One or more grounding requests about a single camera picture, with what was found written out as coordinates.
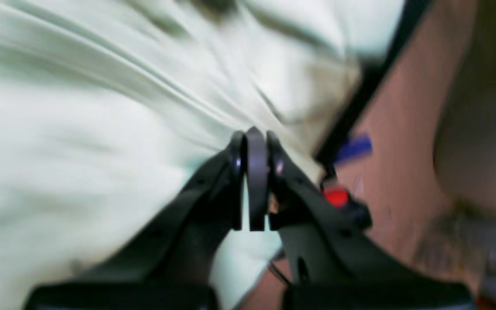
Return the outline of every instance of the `red button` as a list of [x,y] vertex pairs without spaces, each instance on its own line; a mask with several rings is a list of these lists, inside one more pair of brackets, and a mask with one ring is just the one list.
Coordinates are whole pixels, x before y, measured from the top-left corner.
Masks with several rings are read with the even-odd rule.
[[345,190],[331,190],[324,193],[326,200],[328,200],[336,208],[342,208],[350,201],[350,196]]

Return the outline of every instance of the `black cable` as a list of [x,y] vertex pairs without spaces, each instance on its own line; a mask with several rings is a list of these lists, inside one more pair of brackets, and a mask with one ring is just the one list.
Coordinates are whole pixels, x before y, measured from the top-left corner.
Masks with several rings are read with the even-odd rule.
[[267,265],[267,268],[284,285],[286,285],[288,288],[292,287],[292,282],[284,276],[284,274],[280,271],[280,269],[277,268],[277,266],[275,266],[275,263],[270,262],[269,265]]

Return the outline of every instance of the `wire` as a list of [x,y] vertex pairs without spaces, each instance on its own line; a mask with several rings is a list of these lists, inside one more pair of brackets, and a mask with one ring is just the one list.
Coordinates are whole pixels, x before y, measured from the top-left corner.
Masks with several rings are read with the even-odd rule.
[[277,266],[275,266],[275,263],[270,262],[269,265],[267,265],[267,268],[284,285],[286,285],[288,288],[292,287],[292,282],[284,276],[284,274],[280,271],[280,269],[277,268]]

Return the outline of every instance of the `black plastic arm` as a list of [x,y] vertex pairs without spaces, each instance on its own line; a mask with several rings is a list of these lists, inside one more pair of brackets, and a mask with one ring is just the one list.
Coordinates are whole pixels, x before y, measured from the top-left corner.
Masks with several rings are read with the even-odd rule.
[[207,282],[221,241],[242,225],[245,154],[236,132],[116,255],[65,284],[38,287],[26,309],[217,309]]
[[467,288],[434,281],[395,261],[320,194],[267,133],[270,189],[281,212],[278,229],[295,285],[285,310],[471,309]]

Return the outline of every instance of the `blue object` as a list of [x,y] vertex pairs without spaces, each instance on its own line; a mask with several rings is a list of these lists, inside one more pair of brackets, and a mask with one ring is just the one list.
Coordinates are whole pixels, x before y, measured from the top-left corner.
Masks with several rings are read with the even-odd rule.
[[360,135],[348,138],[336,157],[334,164],[343,164],[346,161],[372,153],[372,143],[368,135]]

